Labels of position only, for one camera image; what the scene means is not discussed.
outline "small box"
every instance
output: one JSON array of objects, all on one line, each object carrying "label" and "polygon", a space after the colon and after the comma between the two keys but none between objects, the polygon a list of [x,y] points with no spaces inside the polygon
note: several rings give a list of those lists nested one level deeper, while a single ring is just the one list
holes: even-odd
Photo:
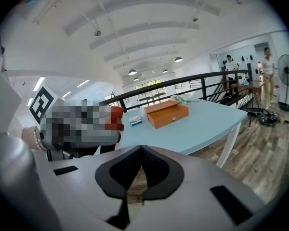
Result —
[{"label": "small box", "polygon": [[188,107],[176,101],[166,101],[144,108],[144,114],[157,129],[188,116]]}]

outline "table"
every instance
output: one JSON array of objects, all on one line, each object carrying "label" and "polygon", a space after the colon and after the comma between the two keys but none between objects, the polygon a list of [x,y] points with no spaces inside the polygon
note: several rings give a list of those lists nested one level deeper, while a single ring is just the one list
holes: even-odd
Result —
[{"label": "table", "polygon": [[[228,134],[223,152],[217,162],[222,167],[236,141],[245,111],[226,105],[198,100],[185,104],[189,116],[162,128],[154,129],[144,116],[144,109],[123,115],[124,132],[117,148],[151,145],[182,154],[200,150]],[[129,118],[139,116],[142,123],[130,126]]]},{"label": "table", "polygon": [[256,92],[259,91],[263,85],[264,85],[263,81],[251,81],[249,85],[242,85],[242,84],[232,84],[231,85],[232,87],[237,87],[238,88],[238,93],[240,93],[242,91],[242,89],[249,89],[249,94],[252,94],[251,95],[251,99],[249,101],[248,101],[248,99],[249,99],[250,95],[247,95],[247,96],[245,96],[243,98],[243,104],[241,106],[241,107],[243,107],[247,103],[245,110],[249,111],[249,109],[250,109],[250,111],[248,112],[249,127],[250,127],[250,124],[251,124],[251,121],[252,121],[251,110],[252,110],[252,108],[254,106],[254,101],[253,101],[254,99],[255,99],[257,107],[258,107],[258,109],[260,111],[260,105],[259,104],[261,102],[261,99],[259,99],[259,101],[258,101]]}]

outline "light blue table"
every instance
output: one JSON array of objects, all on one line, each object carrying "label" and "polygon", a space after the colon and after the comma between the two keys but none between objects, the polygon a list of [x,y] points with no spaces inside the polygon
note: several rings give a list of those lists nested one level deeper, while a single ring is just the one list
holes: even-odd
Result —
[{"label": "light blue table", "polygon": [[[190,154],[228,134],[222,155],[217,162],[217,166],[222,167],[233,148],[247,112],[203,100],[188,103],[186,106],[189,111],[188,117],[158,129],[154,129],[149,123],[143,108],[124,113],[124,132],[117,148],[140,144]],[[129,118],[136,115],[140,116],[142,123],[131,126]]]}]

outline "standing fan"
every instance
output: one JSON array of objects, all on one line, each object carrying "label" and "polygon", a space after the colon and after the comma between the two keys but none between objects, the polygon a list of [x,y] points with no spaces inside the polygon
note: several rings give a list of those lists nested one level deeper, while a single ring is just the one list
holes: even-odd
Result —
[{"label": "standing fan", "polygon": [[289,111],[289,108],[287,106],[287,96],[288,96],[288,86],[289,86],[289,55],[282,55],[278,59],[277,70],[278,70],[278,76],[281,82],[283,82],[287,86],[285,104],[280,105],[279,107],[283,110]]}]

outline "black metal railing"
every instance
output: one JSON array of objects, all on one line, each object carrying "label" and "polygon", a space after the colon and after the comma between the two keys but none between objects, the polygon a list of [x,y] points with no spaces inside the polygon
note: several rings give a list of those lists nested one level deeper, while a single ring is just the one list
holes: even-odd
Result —
[{"label": "black metal railing", "polygon": [[[139,94],[143,94],[143,93],[148,92],[148,91],[152,91],[152,90],[156,90],[156,89],[160,89],[160,88],[164,88],[164,87],[168,87],[168,86],[173,86],[173,85],[175,86],[175,85],[178,85],[178,84],[181,84],[181,83],[190,82],[190,81],[193,82],[195,80],[200,80],[201,87],[198,87],[198,88],[195,88],[195,89],[190,89],[190,90],[187,90],[187,91],[182,91],[182,92],[176,93],[176,94],[177,95],[181,95],[181,94],[189,93],[189,92],[192,92],[192,91],[202,90],[202,97],[199,98],[199,99],[207,100],[208,98],[213,97],[213,98],[210,98],[209,101],[219,103],[222,100],[229,99],[230,97],[234,96],[235,97],[235,101],[231,100],[231,102],[234,101],[234,103],[235,103],[240,98],[242,98],[242,95],[239,95],[239,93],[242,92],[242,91],[235,92],[232,95],[228,95],[227,97],[218,100],[216,98],[217,95],[219,96],[221,93],[227,92],[228,90],[233,89],[234,87],[223,88],[222,90],[221,90],[221,88],[217,87],[215,89],[215,91],[213,92],[213,94],[210,94],[210,95],[207,95],[207,88],[214,87],[214,86],[225,85],[226,83],[229,82],[229,80],[226,80],[226,75],[229,75],[229,74],[235,74],[235,76],[236,76],[235,80],[237,82],[237,75],[240,74],[240,73],[246,73],[246,72],[247,72],[247,70],[226,71],[226,72],[225,71],[221,71],[221,72],[212,72],[212,73],[205,73],[205,74],[200,74],[200,75],[193,75],[193,76],[186,76],[186,77],[182,77],[182,78],[172,79],[172,80],[168,80],[168,81],[165,81],[165,82],[157,83],[155,85],[150,85],[150,86],[146,86],[146,87],[143,87],[143,88],[140,88],[140,89],[136,89],[136,90],[133,90],[133,91],[126,92],[124,94],[115,96],[115,97],[113,97],[111,99],[107,99],[105,101],[102,101],[101,104],[108,105],[108,104],[119,102],[120,106],[124,109],[124,112],[127,112],[130,109],[139,108],[139,107],[145,106],[145,105],[150,105],[151,103],[156,103],[157,101],[163,101],[165,99],[170,98],[175,93],[173,93],[171,95],[168,95],[168,96],[165,96],[165,97],[161,97],[161,98],[159,97],[157,100],[152,100],[152,101],[148,101],[148,102],[145,102],[145,103],[140,103],[138,105],[134,105],[134,106],[131,106],[131,107],[126,107],[124,99],[130,98],[130,97],[133,97],[133,96],[137,96]],[[222,81],[220,81],[218,83],[215,83],[215,84],[206,85],[205,80],[207,78],[215,77],[215,76],[222,76],[223,77]]]}]

